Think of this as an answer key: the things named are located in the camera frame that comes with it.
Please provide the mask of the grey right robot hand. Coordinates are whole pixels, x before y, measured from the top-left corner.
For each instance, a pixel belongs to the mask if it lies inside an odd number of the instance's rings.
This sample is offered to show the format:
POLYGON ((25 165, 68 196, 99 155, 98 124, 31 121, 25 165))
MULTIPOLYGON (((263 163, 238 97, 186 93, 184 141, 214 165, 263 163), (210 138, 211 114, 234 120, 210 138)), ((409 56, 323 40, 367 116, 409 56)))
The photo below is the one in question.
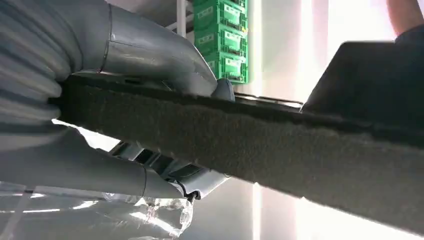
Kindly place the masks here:
POLYGON ((90 147, 75 129, 52 122, 49 103, 74 73, 156 77, 181 93, 233 100, 184 37, 104 0, 0 3, 0 179, 25 186, 178 198, 204 198, 226 181, 200 169, 177 183, 90 147))

